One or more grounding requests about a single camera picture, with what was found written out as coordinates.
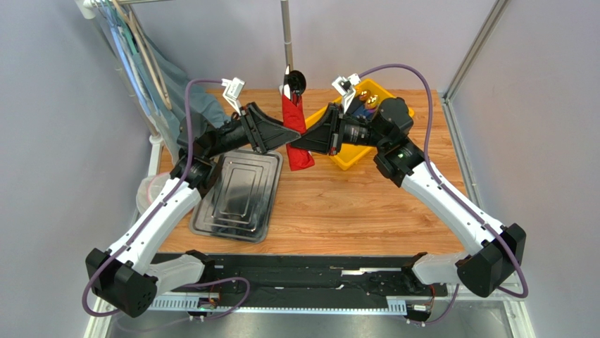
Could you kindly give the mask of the red paper napkin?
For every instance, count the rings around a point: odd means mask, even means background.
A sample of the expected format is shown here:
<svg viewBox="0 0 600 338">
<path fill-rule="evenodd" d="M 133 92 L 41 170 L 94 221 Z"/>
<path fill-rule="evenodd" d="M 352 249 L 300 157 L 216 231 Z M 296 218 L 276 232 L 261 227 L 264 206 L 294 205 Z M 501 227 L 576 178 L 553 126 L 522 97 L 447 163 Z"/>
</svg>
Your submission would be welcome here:
<svg viewBox="0 0 600 338">
<path fill-rule="evenodd" d="M 298 101 L 293 101 L 282 94 L 281 100 L 283 125 L 299 134 L 305 133 L 306 121 L 302 98 L 298 99 Z M 315 165 L 315 161 L 309 151 L 295 148 L 290 143 L 286 145 L 286 150 L 291 171 L 304 170 Z"/>
</svg>

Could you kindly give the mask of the black knife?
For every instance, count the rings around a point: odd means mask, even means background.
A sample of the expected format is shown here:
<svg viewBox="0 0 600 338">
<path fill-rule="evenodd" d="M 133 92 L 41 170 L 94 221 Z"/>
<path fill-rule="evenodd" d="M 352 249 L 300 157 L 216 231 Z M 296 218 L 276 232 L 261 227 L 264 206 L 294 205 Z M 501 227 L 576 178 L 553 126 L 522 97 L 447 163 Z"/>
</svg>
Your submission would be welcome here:
<svg viewBox="0 0 600 338">
<path fill-rule="evenodd" d="M 291 89 L 289 86 L 290 64 L 287 65 L 282 83 L 282 95 L 287 99 L 291 99 Z"/>
</svg>

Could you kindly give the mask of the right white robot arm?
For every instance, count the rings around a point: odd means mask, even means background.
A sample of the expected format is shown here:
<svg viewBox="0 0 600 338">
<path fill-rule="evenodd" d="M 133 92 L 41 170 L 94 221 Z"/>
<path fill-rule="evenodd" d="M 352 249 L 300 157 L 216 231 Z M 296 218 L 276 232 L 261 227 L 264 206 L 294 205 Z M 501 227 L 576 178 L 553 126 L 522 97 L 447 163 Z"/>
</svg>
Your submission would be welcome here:
<svg viewBox="0 0 600 338">
<path fill-rule="evenodd" d="M 409 288 L 451 283 L 483 298 L 495 290 L 527 297 L 521 268 L 524 229 L 516 223 L 504 225 L 457 190 L 409 138 L 412 127 L 402 98 L 384 99 L 370 120 L 345 114 L 341 105 L 331 103 L 292 146 L 328 156 L 346 144 L 375 147 L 374 162 L 382 176 L 420 200 L 455 234 L 464 250 L 416 254 L 406 265 Z"/>
</svg>

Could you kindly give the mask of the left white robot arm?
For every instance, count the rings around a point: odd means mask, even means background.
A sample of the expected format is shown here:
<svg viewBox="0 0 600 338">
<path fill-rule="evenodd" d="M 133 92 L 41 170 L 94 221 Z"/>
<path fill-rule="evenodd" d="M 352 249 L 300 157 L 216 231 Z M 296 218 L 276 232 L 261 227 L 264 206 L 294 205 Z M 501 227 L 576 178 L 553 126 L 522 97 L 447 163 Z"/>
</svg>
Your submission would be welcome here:
<svg viewBox="0 0 600 338">
<path fill-rule="evenodd" d="M 198 251 L 166 263 L 152 260 L 175 226 L 218 181 L 223 170 L 219 156 L 245 145 L 266 154 L 301 137 L 254 102 L 238 106 L 237 114 L 237 119 L 216 128 L 204 115 L 186 107 L 180 123 L 184 148 L 159 198 L 120 239 L 104 251 L 91 250 L 86 257 L 89 281 L 82 307 L 87 314 L 100 316 L 88 304 L 90 293 L 114 307 L 104 316 L 122 312 L 136 318 L 158 295 L 201 280 L 208 259 Z"/>
</svg>

